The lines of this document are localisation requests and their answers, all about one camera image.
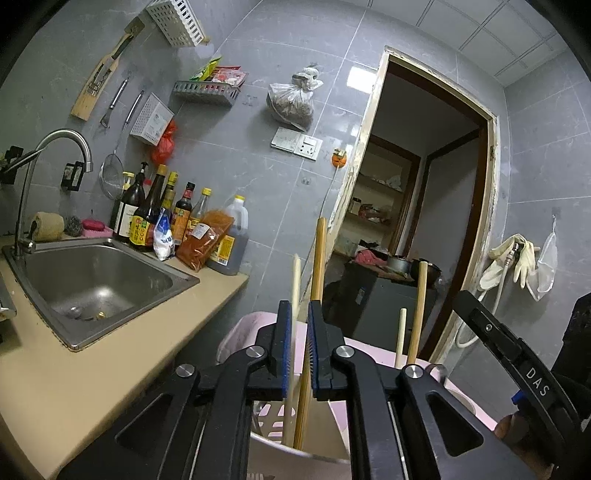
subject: rubber glove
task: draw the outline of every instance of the rubber glove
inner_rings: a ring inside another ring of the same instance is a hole
[[[505,260],[509,252],[513,249],[515,242],[523,244],[525,242],[525,238],[522,235],[516,233],[515,235],[511,235],[498,247],[493,248],[488,252],[488,256],[489,258],[493,259],[493,262],[482,274],[478,284],[479,290],[490,290],[501,282],[501,276],[503,274],[503,269],[505,268]]]
[[[519,279],[519,286],[525,287],[525,281],[530,272],[535,269],[535,254],[534,244],[528,240],[525,241],[523,250],[519,255],[519,260],[515,264],[515,271],[513,272],[513,283],[517,283]]]

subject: hand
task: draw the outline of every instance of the hand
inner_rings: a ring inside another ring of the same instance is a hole
[[[512,416],[507,415],[496,424],[495,436],[497,438],[501,440],[505,438],[511,428]],[[550,478],[553,466],[544,460],[541,454],[532,446],[531,442],[528,441],[527,437],[516,445],[509,445],[509,448],[533,470],[539,480],[548,480]]]

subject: red plastic bag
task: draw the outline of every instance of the red plastic bag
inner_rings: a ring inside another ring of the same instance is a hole
[[[166,161],[170,158],[170,155],[173,154],[174,151],[174,140],[173,140],[173,133],[177,129],[177,124],[174,123],[174,118],[170,121],[166,130],[162,134],[162,138],[152,149],[152,161],[156,165],[160,165],[166,163]]]

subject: kitchen countertop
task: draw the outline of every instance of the kitchen countertop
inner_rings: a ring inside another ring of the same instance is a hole
[[[0,238],[0,246],[11,242]],[[31,472],[32,464],[47,479],[104,430],[248,279],[209,268],[196,274],[176,258],[167,260],[201,282],[71,352],[0,257],[0,274],[17,308],[15,318],[0,322],[0,442],[22,468]]]

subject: wooden door frame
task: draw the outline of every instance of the wooden door frame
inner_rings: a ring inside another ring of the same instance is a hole
[[[406,148],[402,148],[397,144],[378,137],[377,135],[369,134],[369,143],[383,148],[384,150],[388,150],[411,163],[406,188],[404,189],[404,195],[402,196],[402,203],[400,204],[400,211],[398,212],[398,219],[388,233],[389,235],[392,235],[388,242],[388,251],[391,255],[395,255],[413,200],[413,193],[417,184],[418,169],[421,165],[421,157],[410,150],[406,150]]]
[[[480,118],[477,124],[480,124],[486,132],[486,166],[483,172],[485,182],[483,185],[483,198],[479,211],[478,208],[473,208],[474,216],[478,217],[478,225],[476,228],[475,240],[472,245],[466,247],[469,251],[467,258],[466,271],[463,275],[457,274],[458,282],[461,280],[461,290],[473,290],[478,284],[478,279],[483,271],[483,266],[487,258],[488,243],[491,237],[491,226],[493,210],[496,206],[498,196],[499,183],[499,159],[501,146],[499,144],[500,127],[498,117],[494,115],[487,107],[481,104],[470,92],[458,85],[454,80],[445,75],[433,70],[421,61],[414,59],[401,51],[392,48],[384,47],[382,59],[376,74],[374,88],[369,97],[368,104],[365,108],[359,136],[354,146],[354,154],[349,159],[348,170],[345,174],[339,194],[337,196],[335,207],[330,216],[328,234],[326,239],[327,252],[332,252],[335,247],[337,235],[345,218],[345,213],[349,205],[349,201],[353,194],[357,175],[365,155],[365,150],[371,134],[371,128],[374,123],[375,114],[378,109],[379,98],[384,87],[384,80],[388,71],[389,65],[394,63],[391,69],[402,69],[403,73],[408,75],[409,79],[417,80],[425,85],[434,84],[430,88],[436,90],[444,101],[454,106],[456,109],[465,113],[466,115],[473,115],[476,119]],[[310,298],[310,284],[306,290],[303,302]],[[306,318],[307,306],[301,304],[299,308],[299,319]],[[451,314],[446,320],[445,324],[438,326],[441,330],[439,341],[432,352],[427,352],[423,349],[422,354],[425,360],[437,362],[442,358],[449,345],[451,345],[452,334],[456,316]]]

